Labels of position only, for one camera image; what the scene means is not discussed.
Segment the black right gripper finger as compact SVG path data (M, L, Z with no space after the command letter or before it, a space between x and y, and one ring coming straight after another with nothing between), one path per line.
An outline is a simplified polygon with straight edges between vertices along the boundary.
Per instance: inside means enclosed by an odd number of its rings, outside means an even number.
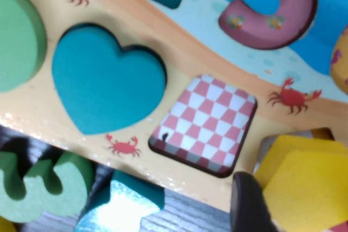
M250 173L233 175L230 218L231 231L275 231L262 188Z

